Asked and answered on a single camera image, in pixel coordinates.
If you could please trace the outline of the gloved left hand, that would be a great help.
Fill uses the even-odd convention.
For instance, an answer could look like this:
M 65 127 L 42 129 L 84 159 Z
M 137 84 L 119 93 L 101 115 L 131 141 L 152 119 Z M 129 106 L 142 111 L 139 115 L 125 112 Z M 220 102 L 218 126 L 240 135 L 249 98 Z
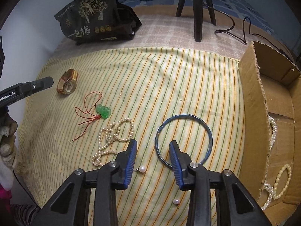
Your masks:
M 8 113 L 4 115 L 1 126 L 1 159 L 7 168 L 13 168 L 17 160 L 17 148 L 15 145 L 18 124 Z

